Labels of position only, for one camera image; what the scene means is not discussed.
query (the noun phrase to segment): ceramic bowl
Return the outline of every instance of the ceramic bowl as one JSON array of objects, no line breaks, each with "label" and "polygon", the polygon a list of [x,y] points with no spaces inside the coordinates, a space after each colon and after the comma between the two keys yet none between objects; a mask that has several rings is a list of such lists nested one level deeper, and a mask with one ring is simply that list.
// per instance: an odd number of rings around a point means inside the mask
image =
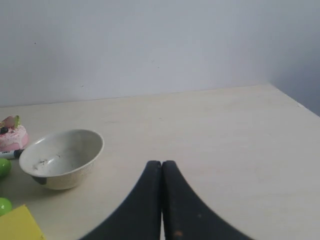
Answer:
[{"label": "ceramic bowl", "polygon": [[91,172],[104,148],[94,131],[73,129],[52,133],[28,146],[19,158],[21,169],[45,188],[70,189]]}]

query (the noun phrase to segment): green toy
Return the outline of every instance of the green toy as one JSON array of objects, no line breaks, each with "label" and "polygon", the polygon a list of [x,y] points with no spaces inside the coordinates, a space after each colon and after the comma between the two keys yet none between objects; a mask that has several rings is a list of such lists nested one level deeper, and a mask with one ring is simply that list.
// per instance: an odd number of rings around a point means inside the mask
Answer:
[{"label": "green toy", "polygon": [[0,158],[0,178],[5,177],[11,170],[11,162],[8,159]]},{"label": "green toy", "polygon": [[7,214],[11,210],[12,210],[11,202],[4,197],[0,197],[0,216]]}]

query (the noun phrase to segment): table surface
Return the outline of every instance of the table surface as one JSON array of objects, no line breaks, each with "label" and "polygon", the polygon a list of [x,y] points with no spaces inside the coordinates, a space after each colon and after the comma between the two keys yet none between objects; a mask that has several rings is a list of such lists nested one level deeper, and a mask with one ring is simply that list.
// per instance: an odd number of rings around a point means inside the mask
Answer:
[{"label": "table surface", "polygon": [[105,140],[92,174],[42,188],[13,160],[0,195],[26,204],[48,240],[75,240],[124,200],[148,160],[174,160],[217,214],[257,240],[316,240],[320,118],[270,85],[5,107],[30,141],[70,128]]}]

